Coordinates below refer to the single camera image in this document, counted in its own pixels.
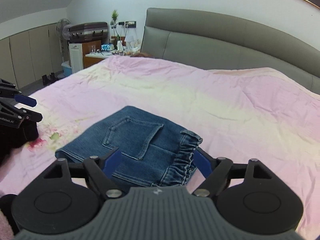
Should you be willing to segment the blue denim pants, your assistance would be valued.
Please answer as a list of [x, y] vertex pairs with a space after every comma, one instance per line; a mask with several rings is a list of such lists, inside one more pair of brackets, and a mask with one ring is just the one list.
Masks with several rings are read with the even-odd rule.
[[193, 155], [201, 142], [199, 135], [166, 118], [126, 106], [90, 126], [55, 156], [79, 163], [119, 148], [121, 162], [111, 179], [123, 191], [183, 186], [196, 170]]

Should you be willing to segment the pink floral bed sheet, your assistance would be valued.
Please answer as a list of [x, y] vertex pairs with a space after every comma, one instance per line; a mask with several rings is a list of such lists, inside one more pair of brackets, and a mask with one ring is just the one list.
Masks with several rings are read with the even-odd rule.
[[113, 56], [33, 94], [40, 137], [1, 166], [1, 194], [18, 194], [55, 151], [125, 106], [198, 134], [212, 156], [257, 158], [301, 198], [297, 228], [319, 236], [319, 95], [271, 68], [202, 70], [166, 60]]

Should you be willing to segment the light blue plastic bin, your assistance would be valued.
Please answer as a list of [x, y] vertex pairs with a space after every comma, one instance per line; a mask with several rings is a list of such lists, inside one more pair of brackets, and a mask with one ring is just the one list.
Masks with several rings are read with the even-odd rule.
[[61, 67], [62, 67], [62, 70], [63, 70], [64, 77], [67, 77], [67, 76], [70, 76], [70, 75], [73, 74], [72, 73], [72, 68], [69, 65], [69, 61], [65, 61], [65, 62], [61, 63]]

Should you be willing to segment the white small cabinet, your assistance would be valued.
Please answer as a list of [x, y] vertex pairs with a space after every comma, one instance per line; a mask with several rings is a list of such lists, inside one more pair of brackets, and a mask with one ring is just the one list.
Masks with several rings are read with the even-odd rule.
[[69, 44], [69, 57], [71, 62], [72, 73], [77, 73], [84, 68], [83, 51], [81, 43]]

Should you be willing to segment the white standing fan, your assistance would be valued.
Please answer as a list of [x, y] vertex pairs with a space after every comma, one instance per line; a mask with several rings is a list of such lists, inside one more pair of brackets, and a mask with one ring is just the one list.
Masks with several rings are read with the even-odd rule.
[[65, 60], [65, 41], [67, 42], [70, 40], [70, 26], [71, 22], [66, 18], [60, 19], [55, 25], [55, 34], [59, 38], [59, 46], [62, 61]]

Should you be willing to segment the cluttered bedside table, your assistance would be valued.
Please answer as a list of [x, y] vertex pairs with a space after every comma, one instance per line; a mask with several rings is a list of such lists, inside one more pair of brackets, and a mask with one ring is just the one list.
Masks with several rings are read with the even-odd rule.
[[140, 52], [141, 43], [137, 41], [136, 43], [131, 42], [130, 45], [124, 46], [124, 41], [122, 42], [122, 51], [119, 50], [107, 50], [107, 47], [111, 46], [111, 44], [102, 44], [101, 46], [96, 48], [95, 52], [90, 52], [84, 55], [84, 68], [88, 68], [104, 59], [107, 59], [111, 56], [132, 56], [135, 53]]

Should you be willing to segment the dark purple suitcase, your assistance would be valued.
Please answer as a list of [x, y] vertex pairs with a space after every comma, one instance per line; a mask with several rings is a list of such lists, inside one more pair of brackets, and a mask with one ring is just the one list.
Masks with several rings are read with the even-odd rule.
[[83, 43], [103, 40], [108, 36], [107, 22], [90, 22], [68, 27], [70, 42]]

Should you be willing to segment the pink fluffy sleeve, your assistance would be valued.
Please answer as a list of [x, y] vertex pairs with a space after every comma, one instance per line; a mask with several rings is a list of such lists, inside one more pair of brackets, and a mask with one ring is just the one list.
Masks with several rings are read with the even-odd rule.
[[8, 220], [5, 215], [3, 215], [2, 211], [0, 211], [0, 239], [1, 240], [12, 240], [14, 238], [14, 234], [11, 226], [9, 225]]

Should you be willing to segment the blue tissue box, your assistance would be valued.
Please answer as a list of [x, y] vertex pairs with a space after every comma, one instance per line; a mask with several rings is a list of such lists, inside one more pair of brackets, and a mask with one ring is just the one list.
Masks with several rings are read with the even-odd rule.
[[114, 50], [114, 45], [111, 43], [108, 44], [102, 44], [101, 45], [101, 51], [113, 51]]

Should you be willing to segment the small green potted plant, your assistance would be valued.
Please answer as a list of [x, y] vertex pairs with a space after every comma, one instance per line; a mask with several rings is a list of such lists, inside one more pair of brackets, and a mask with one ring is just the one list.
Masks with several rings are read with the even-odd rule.
[[114, 9], [114, 11], [112, 11], [112, 14], [111, 14], [111, 22], [110, 22], [110, 27], [111, 29], [113, 30], [113, 35], [115, 36], [116, 35], [116, 27], [117, 27], [117, 20], [118, 20], [118, 12], [116, 9]]

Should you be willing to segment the grey padded headboard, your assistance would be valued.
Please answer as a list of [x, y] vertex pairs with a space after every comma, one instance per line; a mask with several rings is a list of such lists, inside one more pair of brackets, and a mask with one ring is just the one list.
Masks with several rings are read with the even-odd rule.
[[319, 93], [319, 50], [278, 29], [215, 12], [149, 8], [141, 51], [200, 69], [270, 67]]

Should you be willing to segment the beige wall cabinets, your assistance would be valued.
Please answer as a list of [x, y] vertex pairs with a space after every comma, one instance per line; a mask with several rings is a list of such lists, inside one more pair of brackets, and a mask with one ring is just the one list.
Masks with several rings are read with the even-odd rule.
[[62, 72], [56, 24], [29, 29], [1, 40], [1, 78], [23, 88], [42, 76]]

